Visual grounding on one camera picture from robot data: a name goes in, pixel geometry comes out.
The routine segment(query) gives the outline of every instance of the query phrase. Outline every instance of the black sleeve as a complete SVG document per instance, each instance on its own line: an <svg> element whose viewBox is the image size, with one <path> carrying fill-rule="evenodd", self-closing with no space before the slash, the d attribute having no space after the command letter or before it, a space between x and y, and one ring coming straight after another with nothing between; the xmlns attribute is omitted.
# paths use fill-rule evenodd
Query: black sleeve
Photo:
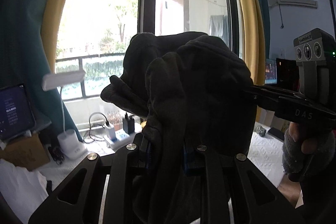
<svg viewBox="0 0 336 224"><path fill-rule="evenodd" d="M319 174L300 182L303 205L297 208L307 224L336 223L336 157Z"/></svg>

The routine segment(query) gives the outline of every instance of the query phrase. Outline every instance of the silver bolt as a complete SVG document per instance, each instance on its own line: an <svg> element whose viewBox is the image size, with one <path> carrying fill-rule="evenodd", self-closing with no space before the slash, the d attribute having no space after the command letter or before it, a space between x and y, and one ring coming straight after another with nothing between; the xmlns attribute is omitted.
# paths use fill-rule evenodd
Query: silver bolt
<svg viewBox="0 0 336 224"><path fill-rule="evenodd" d="M198 150L198 151L202 151L202 152L204 152L205 150L207 150L207 146L204 145L204 144L199 144L199 145L197 146L197 150Z"/></svg>
<svg viewBox="0 0 336 224"><path fill-rule="evenodd" d="M90 153L87 155L87 158L89 160L95 160L98 157L98 155L96 153Z"/></svg>
<svg viewBox="0 0 336 224"><path fill-rule="evenodd" d="M128 145L126 145L126 148L128 150L135 150L137 149L137 145L135 143L129 143Z"/></svg>
<svg viewBox="0 0 336 224"><path fill-rule="evenodd" d="M241 154L241 153L237 154L236 158L237 158L237 160L240 160L240 161L246 160L246 156L244 154Z"/></svg>

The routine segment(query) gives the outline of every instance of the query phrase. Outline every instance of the black window frame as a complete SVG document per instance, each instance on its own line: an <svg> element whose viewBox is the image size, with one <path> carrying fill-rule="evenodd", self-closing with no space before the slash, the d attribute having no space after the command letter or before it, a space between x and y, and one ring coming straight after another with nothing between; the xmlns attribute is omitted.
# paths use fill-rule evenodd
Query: black window frame
<svg viewBox="0 0 336 224"><path fill-rule="evenodd" d="M138 23L137 31L138 32L150 32L155 33L155 3L156 0L138 0ZM229 32L229 45L231 45L231 50L239 56L239 18L238 18L238 4L237 0L226 0L227 5L227 15L228 15L228 28ZM184 20L184 30L189 30L189 23ZM56 59L57 62L68 61L78 59L79 69L83 68L83 59L93 58L93 57L105 57L105 56L120 56L125 55L125 53L112 53L112 54L100 54L100 55L88 55L88 56L79 56L71 58ZM84 80L81 82L81 91L82 97L64 99L64 101L73 101L80 100L92 97L98 97L97 95L86 95L85 93L85 84Z"/></svg>

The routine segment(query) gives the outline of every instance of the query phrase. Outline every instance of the hedge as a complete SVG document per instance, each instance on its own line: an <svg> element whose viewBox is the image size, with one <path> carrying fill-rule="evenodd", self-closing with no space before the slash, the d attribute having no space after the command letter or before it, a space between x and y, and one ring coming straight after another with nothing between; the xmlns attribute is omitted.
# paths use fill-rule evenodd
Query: hedge
<svg viewBox="0 0 336 224"><path fill-rule="evenodd" d="M68 61L56 63L56 73L78 70L79 65L64 64L69 63ZM123 73L123 61L106 61L106 62L95 62L95 63L86 63L83 65L83 69L86 71L85 79L86 80L98 80L105 77L110 77L111 75L121 76Z"/></svg>

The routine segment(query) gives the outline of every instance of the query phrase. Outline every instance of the white desk lamp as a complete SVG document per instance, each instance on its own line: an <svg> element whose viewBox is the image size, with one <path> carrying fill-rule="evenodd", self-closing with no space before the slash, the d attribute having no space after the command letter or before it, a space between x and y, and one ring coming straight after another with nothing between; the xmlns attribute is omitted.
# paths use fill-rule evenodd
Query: white desk lamp
<svg viewBox="0 0 336 224"><path fill-rule="evenodd" d="M71 160L75 160L80 155L82 155L86 148L83 143L81 143L76 135L74 129L65 130L65 116L62 100L62 89L63 86L78 83L83 81L85 76L84 70L76 70L70 72L61 72L58 74L49 73L44 75L42 79L42 89L44 91L53 90L60 87L60 98L61 98L61 108L63 117L63 132L57 136L59 144L61 146L62 152Z"/></svg>

